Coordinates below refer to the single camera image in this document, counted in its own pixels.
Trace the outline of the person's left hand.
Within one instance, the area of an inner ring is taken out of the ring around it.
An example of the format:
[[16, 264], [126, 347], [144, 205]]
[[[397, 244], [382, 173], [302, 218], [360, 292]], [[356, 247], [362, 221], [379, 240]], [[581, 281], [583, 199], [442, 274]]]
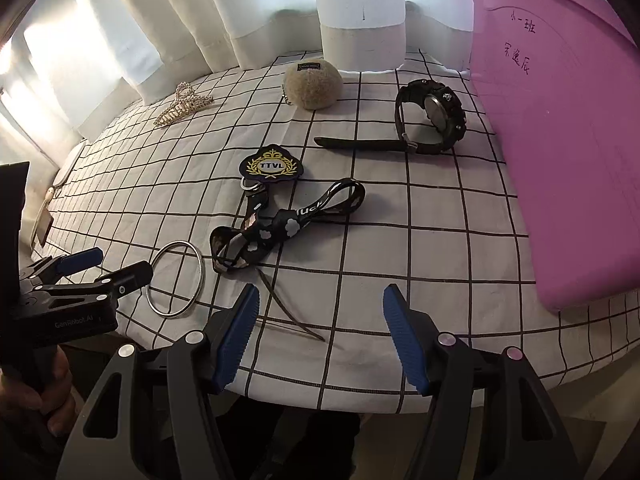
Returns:
[[48, 429], [55, 437], [68, 434], [77, 419], [73, 396], [73, 374], [65, 352], [60, 346], [52, 364], [52, 380], [42, 393], [18, 378], [1, 371], [1, 417], [17, 416], [24, 411], [39, 412], [46, 418]]

